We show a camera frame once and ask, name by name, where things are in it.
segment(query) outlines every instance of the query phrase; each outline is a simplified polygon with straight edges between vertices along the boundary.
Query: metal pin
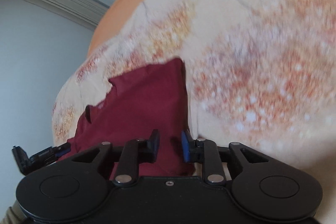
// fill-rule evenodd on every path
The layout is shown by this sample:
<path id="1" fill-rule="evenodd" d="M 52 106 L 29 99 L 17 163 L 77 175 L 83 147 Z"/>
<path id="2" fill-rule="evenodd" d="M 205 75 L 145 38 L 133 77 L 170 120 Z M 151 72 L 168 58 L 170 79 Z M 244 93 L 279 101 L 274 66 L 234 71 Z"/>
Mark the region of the metal pin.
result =
<path id="1" fill-rule="evenodd" d="M 118 183 L 127 183 L 132 180 L 132 177 L 129 175 L 118 175 L 115 177 L 115 181 Z"/>
<path id="2" fill-rule="evenodd" d="M 224 180 L 224 177 L 218 174 L 213 174 L 208 176 L 208 181 L 213 182 L 213 183 L 218 183 L 222 182 Z"/>
<path id="3" fill-rule="evenodd" d="M 167 185 L 167 186 L 174 186 L 174 184 L 175 184 L 175 183 L 174 183 L 173 181 L 167 181 L 167 182 L 166 182 L 166 185 Z"/>

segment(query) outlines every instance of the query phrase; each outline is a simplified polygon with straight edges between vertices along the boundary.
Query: blue-gray wall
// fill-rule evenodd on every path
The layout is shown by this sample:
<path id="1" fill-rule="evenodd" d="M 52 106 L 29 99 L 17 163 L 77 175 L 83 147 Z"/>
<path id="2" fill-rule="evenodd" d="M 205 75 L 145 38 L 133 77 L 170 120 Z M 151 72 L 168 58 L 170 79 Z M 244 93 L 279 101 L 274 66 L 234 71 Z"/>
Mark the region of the blue-gray wall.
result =
<path id="1" fill-rule="evenodd" d="M 0 219 L 22 175 L 11 154 L 53 145 L 55 98 L 85 60 L 92 31 L 23 0 L 0 0 Z"/>

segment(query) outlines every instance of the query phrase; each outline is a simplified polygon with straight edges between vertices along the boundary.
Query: beige sleeve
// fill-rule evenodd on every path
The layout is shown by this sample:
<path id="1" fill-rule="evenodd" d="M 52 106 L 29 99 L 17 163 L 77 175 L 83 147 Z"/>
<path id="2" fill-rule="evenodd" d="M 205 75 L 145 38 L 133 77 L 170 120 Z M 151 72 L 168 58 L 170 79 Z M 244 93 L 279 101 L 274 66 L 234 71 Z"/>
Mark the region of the beige sleeve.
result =
<path id="1" fill-rule="evenodd" d="M 26 216 L 21 211 L 19 203 L 15 201 L 13 207 L 8 208 L 0 224 L 20 224 L 24 220 L 26 220 Z"/>

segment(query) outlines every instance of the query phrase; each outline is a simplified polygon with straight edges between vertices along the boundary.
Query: maroon shirt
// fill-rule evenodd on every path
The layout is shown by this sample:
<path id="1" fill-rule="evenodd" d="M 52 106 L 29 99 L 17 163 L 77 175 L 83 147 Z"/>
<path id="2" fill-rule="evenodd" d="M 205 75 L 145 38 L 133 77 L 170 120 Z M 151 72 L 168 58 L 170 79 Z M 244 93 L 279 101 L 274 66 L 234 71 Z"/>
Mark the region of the maroon shirt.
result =
<path id="1" fill-rule="evenodd" d="M 80 116 L 66 157 L 104 141 L 124 146 L 132 139 L 148 139 L 158 129 L 157 161 L 140 164 L 139 175 L 191 175 L 194 166 L 183 162 L 181 147 L 188 111 L 183 62 L 176 58 L 164 65 L 148 65 L 109 82 L 113 87 L 105 100 L 88 106 Z"/>

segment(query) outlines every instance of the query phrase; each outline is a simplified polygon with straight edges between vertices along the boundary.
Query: maroon cloth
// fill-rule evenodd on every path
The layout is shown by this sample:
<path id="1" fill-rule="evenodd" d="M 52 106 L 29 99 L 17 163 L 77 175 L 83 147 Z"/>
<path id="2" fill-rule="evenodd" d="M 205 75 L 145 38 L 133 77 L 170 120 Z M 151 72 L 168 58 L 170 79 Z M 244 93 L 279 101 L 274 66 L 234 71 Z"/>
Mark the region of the maroon cloth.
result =
<path id="1" fill-rule="evenodd" d="M 80 116 L 69 157 L 101 142 L 124 146 L 132 139 L 148 139 L 160 132 L 160 148 L 154 164 L 143 163 L 139 175 L 182 176 L 194 167 L 183 162 L 181 132 L 186 129 L 188 98 L 183 62 L 176 58 L 164 65 L 148 65 L 109 79 L 113 85 L 105 100 L 87 106 Z"/>

